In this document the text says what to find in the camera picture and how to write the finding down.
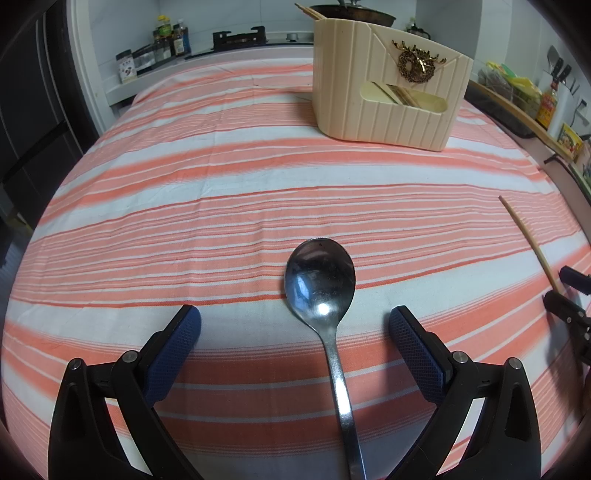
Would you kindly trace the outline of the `wooden chopstick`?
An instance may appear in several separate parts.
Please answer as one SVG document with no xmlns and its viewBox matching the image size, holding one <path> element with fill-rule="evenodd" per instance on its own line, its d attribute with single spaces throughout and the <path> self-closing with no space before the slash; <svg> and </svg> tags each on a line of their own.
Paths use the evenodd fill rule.
<svg viewBox="0 0 591 480">
<path fill-rule="evenodd" d="M 301 10 L 301 12 L 303 12 L 308 17 L 313 18 L 315 21 L 325 20 L 325 15 L 322 15 L 320 12 L 318 12 L 317 10 L 315 10 L 311 7 L 301 5 L 300 3 L 297 3 L 297 2 L 294 3 L 294 6 L 297 7 L 298 10 Z"/>
<path fill-rule="evenodd" d="M 524 236 L 524 238 L 528 242 L 530 248 L 533 250 L 533 252 L 534 252 L 542 270 L 544 271 L 552 289 L 555 292 L 562 294 L 564 289 L 561 288 L 559 286 L 558 282 L 556 281 L 549 262 L 547 261 L 542 249 L 540 248 L 540 246 L 539 246 L 538 242 L 536 241 L 536 239 L 534 238 L 533 234 L 529 231 L 526 223 L 521 219 L 521 217 L 515 211 L 513 206 L 503 196 L 499 196 L 499 201 L 505 207 L 508 214 L 511 216 L 514 223 L 519 228 L 522 235 Z"/>
</svg>

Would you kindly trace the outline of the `small steel spoon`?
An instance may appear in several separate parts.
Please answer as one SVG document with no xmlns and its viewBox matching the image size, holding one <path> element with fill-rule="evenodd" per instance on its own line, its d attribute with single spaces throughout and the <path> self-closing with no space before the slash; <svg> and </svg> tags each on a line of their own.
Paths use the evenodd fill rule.
<svg viewBox="0 0 591 480">
<path fill-rule="evenodd" d="M 322 342 L 349 477 L 365 479 L 365 462 L 337 346 L 339 323 L 352 305 L 356 291 L 353 260 L 346 249 L 332 239 L 304 241 L 287 260 L 283 291 L 290 310 L 315 331 Z"/>
</svg>

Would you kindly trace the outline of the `white knife holder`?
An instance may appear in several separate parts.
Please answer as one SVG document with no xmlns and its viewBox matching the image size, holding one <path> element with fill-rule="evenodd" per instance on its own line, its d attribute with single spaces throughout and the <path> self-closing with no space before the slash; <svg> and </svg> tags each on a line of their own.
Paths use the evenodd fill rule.
<svg viewBox="0 0 591 480">
<path fill-rule="evenodd" d="M 580 85 L 571 74 L 572 68 L 560 56 L 554 45 L 549 47 L 546 58 L 547 68 L 541 75 L 539 87 L 546 91 L 554 79 L 558 81 L 558 103 L 548 127 L 549 135 L 557 140 L 564 124 L 572 127 L 577 117 L 582 119 L 587 102 L 578 95 Z"/>
</svg>

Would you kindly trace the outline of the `brown sauce bottle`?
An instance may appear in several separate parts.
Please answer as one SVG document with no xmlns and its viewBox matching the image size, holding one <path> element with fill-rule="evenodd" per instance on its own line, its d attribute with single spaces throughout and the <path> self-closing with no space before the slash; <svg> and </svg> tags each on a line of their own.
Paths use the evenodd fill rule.
<svg viewBox="0 0 591 480">
<path fill-rule="evenodd" d="M 549 129 L 558 104 L 558 83 L 552 80 L 550 87 L 543 93 L 536 121 L 546 130 Z"/>
</svg>

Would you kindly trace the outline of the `pink striped tablecloth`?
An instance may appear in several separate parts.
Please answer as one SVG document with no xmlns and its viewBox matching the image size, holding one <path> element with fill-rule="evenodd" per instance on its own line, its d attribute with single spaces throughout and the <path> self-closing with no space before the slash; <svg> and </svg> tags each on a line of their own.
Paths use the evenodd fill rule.
<svg viewBox="0 0 591 480">
<path fill-rule="evenodd" d="M 114 361 L 191 304 L 201 335 L 156 409 L 197 470 L 345 478 L 322 343 L 283 298 L 288 257 L 317 237 L 355 263 L 338 347 L 370 478 L 394 469 L 433 411 L 387 332 L 399 305 L 451 350 L 521 359 L 543 467 L 564 451 L 579 420 L 577 363 L 516 225 L 553 267 L 588 272 L 589 243 L 557 186 L 469 104 L 440 152 L 322 135 L 311 73 L 297 58 L 169 77 L 59 187 L 17 273 L 2 342 L 8 430 L 39 474 L 67 362 Z"/>
</svg>

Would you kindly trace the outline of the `cream utensil holder box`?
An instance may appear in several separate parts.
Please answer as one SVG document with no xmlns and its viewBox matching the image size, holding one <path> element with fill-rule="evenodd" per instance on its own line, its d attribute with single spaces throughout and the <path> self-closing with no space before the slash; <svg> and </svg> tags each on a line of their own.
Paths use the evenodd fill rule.
<svg viewBox="0 0 591 480">
<path fill-rule="evenodd" d="M 472 58 L 426 38 L 345 19 L 315 23 L 312 107 L 329 137 L 446 147 Z"/>
</svg>

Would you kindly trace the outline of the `glass oil jar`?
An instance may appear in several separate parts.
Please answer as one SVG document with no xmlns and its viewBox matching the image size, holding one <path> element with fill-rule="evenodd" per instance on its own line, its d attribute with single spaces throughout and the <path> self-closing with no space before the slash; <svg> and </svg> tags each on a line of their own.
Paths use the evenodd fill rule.
<svg viewBox="0 0 591 480">
<path fill-rule="evenodd" d="M 427 32 L 425 29 L 423 29 L 417 25 L 417 21 L 416 21 L 415 17 L 412 17 L 410 19 L 410 22 L 407 25 L 406 31 L 410 34 L 419 36 L 421 38 L 425 38 L 428 40 L 432 39 L 432 36 L 429 32 Z"/>
</svg>

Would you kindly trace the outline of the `black wok with lid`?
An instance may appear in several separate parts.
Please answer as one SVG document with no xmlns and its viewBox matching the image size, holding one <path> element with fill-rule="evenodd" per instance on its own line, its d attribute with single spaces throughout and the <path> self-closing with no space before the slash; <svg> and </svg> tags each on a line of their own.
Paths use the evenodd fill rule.
<svg viewBox="0 0 591 480">
<path fill-rule="evenodd" d="M 386 27 L 392 27 L 396 21 L 396 17 L 391 14 L 360 6 L 355 1 L 318 4 L 311 6 L 311 9 L 327 18 L 360 21 Z"/>
</svg>

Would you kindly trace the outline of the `condiment bottles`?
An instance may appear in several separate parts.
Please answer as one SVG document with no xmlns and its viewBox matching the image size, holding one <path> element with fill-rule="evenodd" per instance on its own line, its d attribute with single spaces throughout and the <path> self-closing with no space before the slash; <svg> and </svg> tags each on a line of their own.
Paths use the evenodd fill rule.
<svg viewBox="0 0 591 480">
<path fill-rule="evenodd" d="M 183 19 L 173 23 L 168 16 L 159 15 L 154 35 L 165 58 L 185 57 L 191 53 L 188 28 Z"/>
</svg>

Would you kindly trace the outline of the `black gas stove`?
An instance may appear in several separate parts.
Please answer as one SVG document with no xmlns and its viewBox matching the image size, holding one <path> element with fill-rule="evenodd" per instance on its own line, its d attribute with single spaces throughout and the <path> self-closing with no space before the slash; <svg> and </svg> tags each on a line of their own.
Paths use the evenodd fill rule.
<svg viewBox="0 0 591 480">
<path fill-rule="evenodd" d="M 207 48 L 194 49 L 190 54 L 186 54 L 184 59 L 189 60 L 240 49 L 311 45 L 313 42 L 314 33 L 311 31 L 269 32 L 264 26 L 252 27 L 249 31 L 242 33 L 217 31 L 211 34 L 211 42 Z"/>
</svg>

